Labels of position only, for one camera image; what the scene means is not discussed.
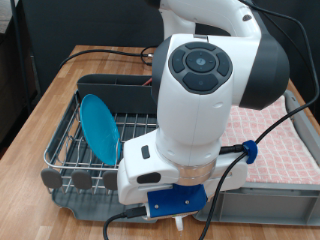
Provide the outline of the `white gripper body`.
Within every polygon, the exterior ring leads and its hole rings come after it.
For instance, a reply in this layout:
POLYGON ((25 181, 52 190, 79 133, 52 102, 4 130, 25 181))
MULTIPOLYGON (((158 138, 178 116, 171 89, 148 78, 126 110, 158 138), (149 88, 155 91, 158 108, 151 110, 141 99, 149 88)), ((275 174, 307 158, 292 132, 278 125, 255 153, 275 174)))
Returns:
POLYGON ((215 162, 202 166, 183 166, 158 157, 123 158, 118 168, 119 202, 124 205, 146 203, 147 193, 169 189, 173 184, 202 184, 208 198, 217 188, 223 173, 236 156, 219 156, 215 162))

